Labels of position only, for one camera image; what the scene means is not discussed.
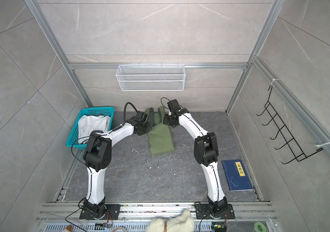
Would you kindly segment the green tank top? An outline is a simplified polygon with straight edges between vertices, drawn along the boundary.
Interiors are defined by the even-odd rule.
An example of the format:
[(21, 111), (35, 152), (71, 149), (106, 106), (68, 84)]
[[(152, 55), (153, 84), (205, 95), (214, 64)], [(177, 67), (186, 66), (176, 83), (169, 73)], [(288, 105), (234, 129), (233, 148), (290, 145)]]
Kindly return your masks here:
[(151, 125), (148, 132), (149, 148), (152, 155), (174, 152), (174, 144), (168, 125), (164, 124), (165, 108), (160, 106), (157, 111), (147, 108), (147, 122)]

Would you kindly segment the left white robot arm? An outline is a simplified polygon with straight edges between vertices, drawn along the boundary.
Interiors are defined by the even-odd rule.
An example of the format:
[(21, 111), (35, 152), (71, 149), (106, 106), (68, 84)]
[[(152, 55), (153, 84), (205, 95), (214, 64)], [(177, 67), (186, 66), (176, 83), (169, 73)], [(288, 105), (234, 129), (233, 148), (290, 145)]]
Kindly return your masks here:
[(133, 134), (144, 135), (151, 131), (148, 115), (137, 111), (136, 115), (125, 120), (120, 126), (107, 133), (92, 132), (83, 155), (88, 170), (88, 194), (83, 200), (80, 219), (108, 219), (104, 191), (105, 173), (112, 160), (112, 147)]

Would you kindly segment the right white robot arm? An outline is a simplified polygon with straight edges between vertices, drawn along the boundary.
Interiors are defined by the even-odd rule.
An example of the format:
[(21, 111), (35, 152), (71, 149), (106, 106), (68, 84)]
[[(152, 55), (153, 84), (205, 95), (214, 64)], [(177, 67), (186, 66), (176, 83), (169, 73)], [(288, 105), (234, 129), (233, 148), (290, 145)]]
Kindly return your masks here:
[(196, 217), (235, 219), (233, 206), (227, 201), (218, 174), (219, 149), (216, 134), (203, 129), (177, 100), (169, 100), (167, 105), (168, 113), (164, 116), (164, 124), (172, 127), (180, 125), (191, 135), (194, 139), (194, 157), (205, 175), (208, 203), (194, 203)]

